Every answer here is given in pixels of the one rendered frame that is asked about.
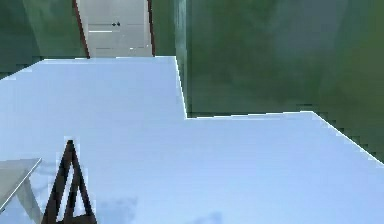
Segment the white room door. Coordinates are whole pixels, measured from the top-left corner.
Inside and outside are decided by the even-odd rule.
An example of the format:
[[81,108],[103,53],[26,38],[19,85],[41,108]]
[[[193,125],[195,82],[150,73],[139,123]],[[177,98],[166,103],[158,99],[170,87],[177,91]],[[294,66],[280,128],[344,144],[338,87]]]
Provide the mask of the white room door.
[[153,56],[147,0],[76,2],[91,58]]

